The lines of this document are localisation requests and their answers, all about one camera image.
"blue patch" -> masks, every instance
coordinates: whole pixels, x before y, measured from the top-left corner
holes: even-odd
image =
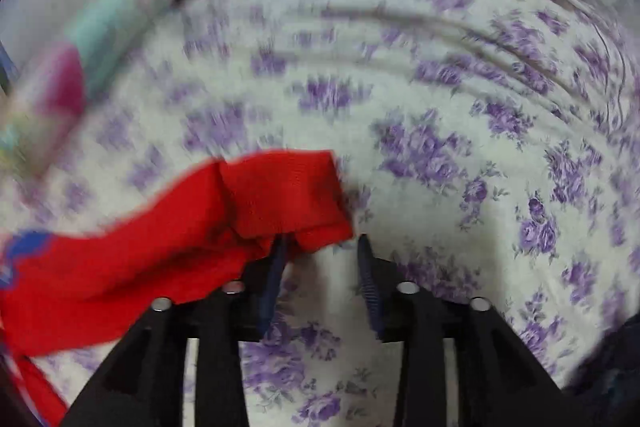
[[[49,232],[26,232],[9,241],[4,257],[0,255],[0,289],[9,288],[14,283],[14,262],[20,257],[42,253],[50,237]]]

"floral bedsheet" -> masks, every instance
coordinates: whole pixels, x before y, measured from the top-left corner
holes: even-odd
[[[630,49],[578,0],[191,0],[46,190],[2,188],[0,217],[96,230],[209,155],[332,149],[376,253],[437,296],[491,299],[562,386],[638,307]],[[71,402],[111,345],[38,365]],[[399,364],[367,324],[354,242],[326,248],[287,267],[268,337],[242,346],[250,422],[389,426]],[[193,377],[191,350],[187,423]]]

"dark fabric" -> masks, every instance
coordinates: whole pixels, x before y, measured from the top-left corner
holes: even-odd
[[[640,423],[632,418],[640,407],[640,314],[604,338],[566,391],[587,410],[591,427]]]

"red cloth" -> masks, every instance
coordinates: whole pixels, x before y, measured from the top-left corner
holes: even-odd
[[[330,152],[208,162],[106,235],[52,235],[20,257],[0,316],[43,417],[57,425],[65,408],[26,357],[117,339],[155,297],[203,298],[268,254],[277,233],[300,252],[353,235]]]

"metal screw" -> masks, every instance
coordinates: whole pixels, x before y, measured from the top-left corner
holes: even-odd
[[[151,303],[151,309],[155,312],[165,312],[173,305],[170,298],[158,297]]]
[[[471,308],[476,310],[477,312],[487,312],[491,309],[491,301],[485,299],[484,297],[474,297],[469,302]]]
[[[229,281],[222,285],[222,291],[229,295],[235,295],[244,291],[244,283],[242,281]]]
[[[418,293],[420,291],[420,286],[418,286],[415,282],[404,281],[396,286],[396,289],[400,293],[404,293],[406,295],[411,295],[413,293]]]

